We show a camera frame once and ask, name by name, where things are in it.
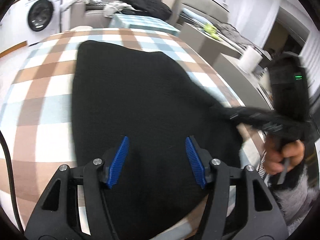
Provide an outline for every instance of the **black towel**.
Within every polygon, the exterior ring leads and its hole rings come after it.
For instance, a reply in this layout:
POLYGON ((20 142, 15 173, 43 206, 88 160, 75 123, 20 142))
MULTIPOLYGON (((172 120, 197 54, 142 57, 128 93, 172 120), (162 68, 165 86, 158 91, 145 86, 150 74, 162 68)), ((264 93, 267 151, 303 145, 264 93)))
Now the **black towel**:
POLYGON ((130 139, 119 182, 107 195, 120 239, 154 237, 207 194, 189 165, 187 136, 240 167, 236 127, 210 116, 209 107, 220 103, 164 53, 86 41, 77 57, 72 132, 78 165, 101 157, 123 136, 130 139))

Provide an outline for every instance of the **human hand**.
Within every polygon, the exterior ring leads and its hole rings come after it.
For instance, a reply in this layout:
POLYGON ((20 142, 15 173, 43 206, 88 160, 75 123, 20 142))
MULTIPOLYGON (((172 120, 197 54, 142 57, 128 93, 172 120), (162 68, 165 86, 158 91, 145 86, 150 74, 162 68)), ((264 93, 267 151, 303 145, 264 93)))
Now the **human hand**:
POLYGON ((283 158, 290 158, 288 171, 291 171, 302 162, 304 157, 304 144, 300 140, 286 144, 280 153, 275 149, 273 137, 268 135, 264 147, 267 153, 263 166, 270 175, 275 175, 284 170, 284 166, 280 163, 283 158))

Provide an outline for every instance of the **washing machine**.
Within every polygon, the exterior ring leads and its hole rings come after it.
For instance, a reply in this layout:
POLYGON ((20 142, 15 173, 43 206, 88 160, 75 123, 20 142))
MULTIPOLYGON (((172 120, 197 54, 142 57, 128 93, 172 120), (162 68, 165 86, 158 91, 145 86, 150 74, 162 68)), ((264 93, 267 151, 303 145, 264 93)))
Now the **washing machine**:
POLYGON ((26 0, 28 45, 60 32, 60 4, 61 0, 26 0))

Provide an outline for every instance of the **washing machine door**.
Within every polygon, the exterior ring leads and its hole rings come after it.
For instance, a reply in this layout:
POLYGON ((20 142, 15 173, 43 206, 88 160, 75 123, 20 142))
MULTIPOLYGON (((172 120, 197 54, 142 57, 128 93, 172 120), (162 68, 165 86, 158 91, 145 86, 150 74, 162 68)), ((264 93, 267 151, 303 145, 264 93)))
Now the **washing machine door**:
POLYGON ((48 26, 53 16, 53 4, 49 0, 38 0, 28 12, 28 25, 35 32, 48 26))

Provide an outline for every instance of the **black handheld device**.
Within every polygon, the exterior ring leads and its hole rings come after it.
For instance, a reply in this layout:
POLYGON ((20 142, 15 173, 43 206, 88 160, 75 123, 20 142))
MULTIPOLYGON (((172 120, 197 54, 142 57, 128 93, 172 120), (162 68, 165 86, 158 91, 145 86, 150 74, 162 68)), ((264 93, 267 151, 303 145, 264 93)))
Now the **black handheld device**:
MULTIPOLYGON (((309 94, 306 70, 301 66, 299 56, 284 52, 268 65, 274 110, 292 120, 305 122, 309 117, 309 94)), ((290 140, 275 137, 276 148, 280 152, 290 140)), ((277 184, 284 182, 289 159, 283 160, 284 171, 277 174, 277 184)))

